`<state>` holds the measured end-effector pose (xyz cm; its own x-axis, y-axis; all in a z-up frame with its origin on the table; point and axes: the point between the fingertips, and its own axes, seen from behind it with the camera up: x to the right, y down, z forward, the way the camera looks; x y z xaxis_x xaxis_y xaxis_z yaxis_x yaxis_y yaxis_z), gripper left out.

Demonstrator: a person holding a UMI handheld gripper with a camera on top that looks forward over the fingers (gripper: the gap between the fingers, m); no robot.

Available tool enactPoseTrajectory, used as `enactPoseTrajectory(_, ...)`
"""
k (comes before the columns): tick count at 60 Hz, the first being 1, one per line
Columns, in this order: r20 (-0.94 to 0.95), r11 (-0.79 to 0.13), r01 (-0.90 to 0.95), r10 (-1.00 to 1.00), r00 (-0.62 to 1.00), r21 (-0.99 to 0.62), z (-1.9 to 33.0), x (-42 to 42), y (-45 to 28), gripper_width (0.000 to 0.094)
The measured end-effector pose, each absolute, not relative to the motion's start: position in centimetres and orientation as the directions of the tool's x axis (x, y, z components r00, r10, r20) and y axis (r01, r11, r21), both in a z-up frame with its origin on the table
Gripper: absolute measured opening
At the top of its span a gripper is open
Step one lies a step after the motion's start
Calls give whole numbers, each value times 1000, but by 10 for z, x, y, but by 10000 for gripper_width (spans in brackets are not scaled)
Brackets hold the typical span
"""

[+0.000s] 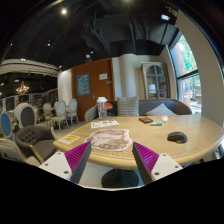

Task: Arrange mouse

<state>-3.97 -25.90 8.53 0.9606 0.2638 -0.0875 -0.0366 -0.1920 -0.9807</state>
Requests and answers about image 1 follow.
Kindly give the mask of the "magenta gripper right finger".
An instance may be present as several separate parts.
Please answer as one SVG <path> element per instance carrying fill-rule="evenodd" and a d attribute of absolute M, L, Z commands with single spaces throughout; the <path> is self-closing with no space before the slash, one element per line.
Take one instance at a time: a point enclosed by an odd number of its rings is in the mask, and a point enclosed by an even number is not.
<path fill-rule="evenodd" d="M 132 152 L 145 185 L 182 169 L 168 154 L 157 154 L 137 142 L 133 143 Z"/>

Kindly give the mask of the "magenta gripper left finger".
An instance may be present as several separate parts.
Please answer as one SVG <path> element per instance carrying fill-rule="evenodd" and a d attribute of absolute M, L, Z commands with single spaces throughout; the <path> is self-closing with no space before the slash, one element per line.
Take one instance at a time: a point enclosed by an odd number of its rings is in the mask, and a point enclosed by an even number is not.
<path fill-rule="evenodd" d="M 66 153 L 57 152 L 40 168 L 56 176 L 78 184 L 91 153 L 91 143 L 81 144 Z"/>

